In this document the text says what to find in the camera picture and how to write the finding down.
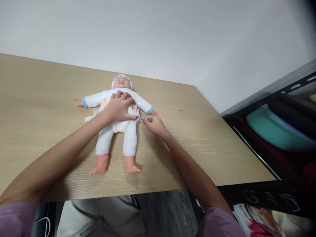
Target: gray pants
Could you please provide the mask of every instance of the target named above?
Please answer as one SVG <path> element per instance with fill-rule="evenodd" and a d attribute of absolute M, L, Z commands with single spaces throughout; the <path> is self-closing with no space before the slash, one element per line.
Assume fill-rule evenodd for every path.
<path fill-rule="evenodd" d="M 65 201 L 57 237 L 146 236 L 141 211 L 131 195 Z"/>

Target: cable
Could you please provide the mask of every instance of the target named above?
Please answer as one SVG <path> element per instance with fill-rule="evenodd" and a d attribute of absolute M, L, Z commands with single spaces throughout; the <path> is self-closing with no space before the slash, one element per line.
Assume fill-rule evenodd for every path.
<path fill-rule="evenodd" d="M 267 231 L 266 229 L 264 229 L 253 217 L 252 215 L 250 214 L 248 208 L 247 208 L 247 204 L 245 204 L 245 208 L 246 208 L 246 211 L 248 212 L 249 216 L 253 219 L 253 221 L 261 228 L 263 229 L 267 234 L 269 234 L 270 236 L 273 236 L 269 231 Z"/>
<path fill-rule="evenodd" d="M 45 237 L 48 237 L 49 236 L 49 233 L 50 233 L 50 219 L 48 217 L 43 217 L 42 219 L 39 219 L 38 221 L 35 221 L 33 224 L 36 224 L 37 222 L 40 222 L 44 219 L 47 219 L 48 221 L 48 234 L 45 236 Z"/>

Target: doll head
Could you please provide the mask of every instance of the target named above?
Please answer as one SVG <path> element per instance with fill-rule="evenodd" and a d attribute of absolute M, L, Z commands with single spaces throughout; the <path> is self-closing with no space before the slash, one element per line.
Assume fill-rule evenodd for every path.
<path fill-rule="evenodd" d="M 128 88 L 133 89 L 131 79 L 124 74 L 119 74 L 114 77 L 112 82 L 112 89 L 114 88 Z"/>

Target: white onesie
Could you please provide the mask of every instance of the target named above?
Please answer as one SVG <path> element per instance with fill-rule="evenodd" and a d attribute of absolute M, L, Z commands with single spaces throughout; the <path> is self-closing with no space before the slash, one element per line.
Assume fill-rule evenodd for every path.
<path fill-rule="evenodd" d="M 82 103 L 85 108 L 91 108 L 100 106 L 97 113 L 102 111 L 106 104 L 104 100 L 110 100 L 113 93 L 118 90 L 122 92 L 128 92 L 133 97 L 136 105 L 132 105 L 128 108 L 127 112 L 130 115 L 139 116 L 139 108 L 143 110 L 146 114 L 150 114 L 154 108 L 146 100 L 141 98 L 136 92 L 128 88 L 115 88 L 108 91 L 102 91 L 97 94 L 86 96 L 82 99 Z M 104 155 L 109 153 L 111 140 L 113 133 L 123 132 L 124 134 L 124 144 L 123 144 L 123 154 L 125 156 L 135 156 L 136 145 L 137 145 L 137 134 L 136 134 L 136 124 L 137 121 L 124 121 L 124 122 L 114 122 L 99 132 L 98 142 L 96 143 L 95 152 L 97 155 Z"/>

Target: teal container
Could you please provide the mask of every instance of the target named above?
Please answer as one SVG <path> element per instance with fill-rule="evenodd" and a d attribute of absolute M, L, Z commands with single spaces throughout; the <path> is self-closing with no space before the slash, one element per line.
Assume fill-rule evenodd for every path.
<path fill-rule="evenodd" d="M 316 141 L 301 133 L 274 114 L 267 104 L 246 117 L 248 125 L 275 147 L 290 152 L 316 150 Z"/>

